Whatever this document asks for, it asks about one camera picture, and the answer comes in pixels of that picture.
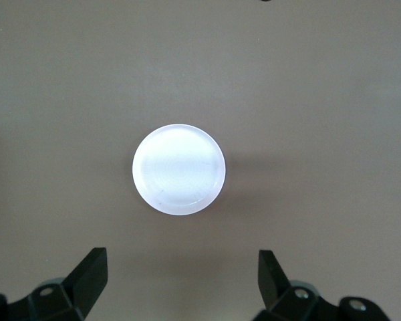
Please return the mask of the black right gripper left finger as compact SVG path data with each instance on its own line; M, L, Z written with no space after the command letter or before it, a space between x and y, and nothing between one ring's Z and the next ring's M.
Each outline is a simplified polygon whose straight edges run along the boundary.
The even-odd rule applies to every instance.
M9 303L0 294L0 320L85 320L107 284L107 251L93 248L64 278L42 282Z

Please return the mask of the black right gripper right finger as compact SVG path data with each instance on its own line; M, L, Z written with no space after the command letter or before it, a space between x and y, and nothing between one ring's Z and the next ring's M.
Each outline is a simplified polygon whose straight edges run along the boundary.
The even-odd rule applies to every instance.
M324 300L309 283L289 281L274 253L261 250L257 283L265 309L258 320L387 320L373 301L348 296L337 306Z

